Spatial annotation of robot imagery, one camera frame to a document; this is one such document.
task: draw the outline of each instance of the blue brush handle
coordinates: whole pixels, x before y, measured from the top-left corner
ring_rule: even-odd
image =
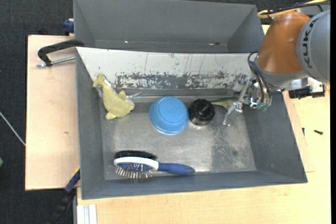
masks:
[[[159,163],[157,170],[177,175],[191,175],[195,172],[194,168],[178,163]]]

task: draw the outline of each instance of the hairbrush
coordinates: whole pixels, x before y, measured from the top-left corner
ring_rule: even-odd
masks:
[[[155,160],[155,155],[147,152],[124,151],[118,152],[113,164],[118,175],[131,179],[143,179],[151,177],[151,171],[162,171],[175,175],[191,175],[195,169],[177,163],[160,163]]]

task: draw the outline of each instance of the gray metal bin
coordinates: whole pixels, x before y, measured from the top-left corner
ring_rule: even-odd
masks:
[[[272,94],[267,112],[244,108],[230,127],[222,125],[226,111],[220,106],[215,106],[216,114],[209,125],[195,127],[189,123],[184,131],[172,136],[158,132],[148,117],[150,105],[164,95],[178,97],[188,106],[197,98],[216,100],[234,94],[230,83],[222,82],[247,71],[243,60],[249,52],[258,50],[263,39],[255,6],[74,0],[74,10],[76,39],[88,47],[76,50],[83,199],[307,182],[280,92]],[[149,59],[141,60],[144,55],[152,57],[152,70],[143,68]],[[190,55],[204,57],[193,66]],[[137,57],[139,63],[129,60]],[[115,58],[124,64],[114,63]],[[133,64],[141,69],[142,79],[151,79],[152,74],[159,73],[155,65],[166,63],[162,59],[169,60],[160,66],[160,72],[166,67],[169,83],[120,83],[121,73],[124,78],[134,75]],[[129,95],[140,93],[133,98],[134,111],[126,117],[105,119],[99,91],[92,87],[99,72],[109,74],[116,90],[123,89]],[[190,87],[185,78],[197,73],[207,83]],[[114,172],[113,156],[127,149],[148,151],[159,161],[190,165],[196,172],[191,176],[156,172],[148,180],[120,177]]]

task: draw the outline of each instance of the wooden table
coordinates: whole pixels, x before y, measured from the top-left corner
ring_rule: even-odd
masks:
[[[26,190],[64,188],[79,165],[75,62],[36,67],[39,48],[72,38],[28,37]],[[77,203],[96,204],[99,224],[330,223],[330,90],[324,98],[285,92],[284,99],[308,183],[95,200],[82,200],[78,187]]]

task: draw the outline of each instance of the blue plastic bowl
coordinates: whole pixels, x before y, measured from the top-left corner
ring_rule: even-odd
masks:
[[[150,109],[149,117],[154,127],[164,134],[177,134],[188,125],[188,110],[176,97],[156,99]]]

